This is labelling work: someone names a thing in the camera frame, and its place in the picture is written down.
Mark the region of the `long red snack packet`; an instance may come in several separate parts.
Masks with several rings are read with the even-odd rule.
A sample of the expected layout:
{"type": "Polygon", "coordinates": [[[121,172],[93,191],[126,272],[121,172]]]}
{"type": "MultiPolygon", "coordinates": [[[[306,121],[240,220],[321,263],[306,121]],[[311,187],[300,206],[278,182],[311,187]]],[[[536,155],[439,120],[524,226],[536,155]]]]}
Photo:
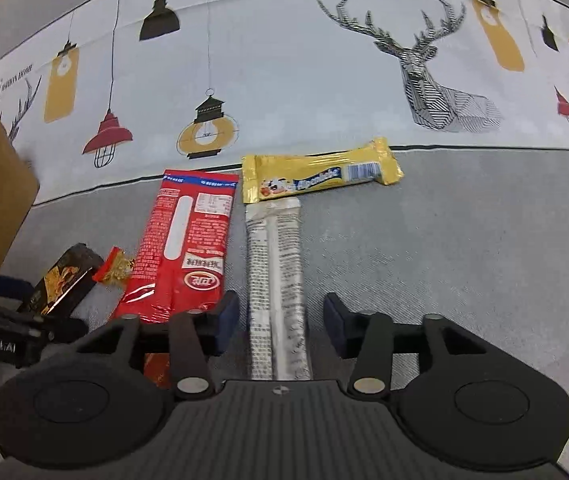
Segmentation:
{"type": "Polygon", "coordinates": [[[167,170],[144,230],[134,269],[115,308],[115,322],[136,327],[137,353],[165,354],[170,381],[168,322],[181,312],[208,311],[224,288],[234,174],[167,170]]]}

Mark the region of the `dark brown chocolate bar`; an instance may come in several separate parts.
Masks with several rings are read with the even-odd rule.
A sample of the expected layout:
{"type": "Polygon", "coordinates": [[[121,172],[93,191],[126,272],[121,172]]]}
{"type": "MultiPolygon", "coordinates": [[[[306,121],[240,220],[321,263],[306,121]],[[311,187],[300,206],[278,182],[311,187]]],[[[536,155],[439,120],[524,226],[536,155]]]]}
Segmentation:
{"type": "Polygon", "coordinates": [[[104,260],[86,244],[68,248],[34,287],[20,313],[69,318],[94,288],[94,274],[104,260]]]}

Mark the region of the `clear rice cracker packet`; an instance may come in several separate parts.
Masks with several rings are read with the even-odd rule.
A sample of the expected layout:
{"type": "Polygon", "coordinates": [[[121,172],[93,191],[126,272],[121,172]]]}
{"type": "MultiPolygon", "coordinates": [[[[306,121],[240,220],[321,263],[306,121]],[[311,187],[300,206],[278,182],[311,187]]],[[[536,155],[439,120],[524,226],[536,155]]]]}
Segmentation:
{"type": "Polygon", "coordinates": [[[309,380],[300,201],[245,208],[248,235],[248,328],[254,380],[309,380]]]}

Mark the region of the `red gold candy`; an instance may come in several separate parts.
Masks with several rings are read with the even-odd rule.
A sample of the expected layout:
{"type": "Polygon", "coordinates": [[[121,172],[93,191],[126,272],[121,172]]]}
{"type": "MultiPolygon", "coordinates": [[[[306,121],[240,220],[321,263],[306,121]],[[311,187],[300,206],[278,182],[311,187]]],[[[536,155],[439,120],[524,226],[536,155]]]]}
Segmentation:
{"type": "Polygon", "coordinates": [[[102,285],[125,288],[132,275],[135,259],[120,247],[114,246],[92,279],[102,285]]]}

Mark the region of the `yellow snack bar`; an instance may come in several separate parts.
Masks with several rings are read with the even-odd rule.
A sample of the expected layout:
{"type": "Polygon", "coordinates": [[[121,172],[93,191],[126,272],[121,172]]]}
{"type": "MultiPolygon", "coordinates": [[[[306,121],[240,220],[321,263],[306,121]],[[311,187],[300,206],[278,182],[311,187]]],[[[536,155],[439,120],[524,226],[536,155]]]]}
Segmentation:
{"type": "Polygon", "coordinates": [[[257,204],[371,181],[391,185],[403,177],[385,138],[324,155],[248,155],[242,159],[242,200],[257,204]]]}

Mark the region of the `grey patterned sofa cover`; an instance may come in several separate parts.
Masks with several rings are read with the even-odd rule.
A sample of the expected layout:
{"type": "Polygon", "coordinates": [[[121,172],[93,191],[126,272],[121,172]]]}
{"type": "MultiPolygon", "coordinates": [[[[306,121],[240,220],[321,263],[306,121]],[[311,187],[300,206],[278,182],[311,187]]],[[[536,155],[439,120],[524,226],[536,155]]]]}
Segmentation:
{"type": "MultiPolygon", "coordinates": [[[[138,246],[208,94],[246,153],[385,136],[404,180],[307,195],[309,353],[345,380],[326,292],[401,322],[440,312],[569,392],[569,0],[0,0],[0,110],[40,183],[4,262],[138,246]]],[[[569,470],[569,443],[562,454],[569,470]]]]}

